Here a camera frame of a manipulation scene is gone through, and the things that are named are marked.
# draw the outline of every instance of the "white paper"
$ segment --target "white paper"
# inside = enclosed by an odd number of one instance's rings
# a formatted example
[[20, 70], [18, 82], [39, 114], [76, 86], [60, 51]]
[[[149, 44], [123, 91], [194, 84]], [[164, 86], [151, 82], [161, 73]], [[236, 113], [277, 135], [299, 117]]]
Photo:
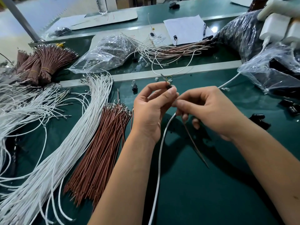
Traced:
[[231, 0], [232, 3], [242, 5], [245, 7], [250, 7], [253, 0]]
[[61, 30], [62, 28], [70, 28], [72, 25], [77, 24], [79, 21], [81, 21], [86, 15], [75, 15], [75, 16], [69, 16], [69, 17], [62, 17], [58, 21], [56, 21], [48, 30], [46, 33], [51, 33], [56, 30]]
[[177, 36], [177, 45], [186, 43], [195, 43], [201, 41], [204, 37], [214, 35], [212, 30], [207, 27], [205, 36], [204, 21], [199, 15], [192, 17], [182, 17], [177, 19], [169, 19], [163, 21], [166, 29], [173, 41], [173, 45], [176, 44], [174, 35]]

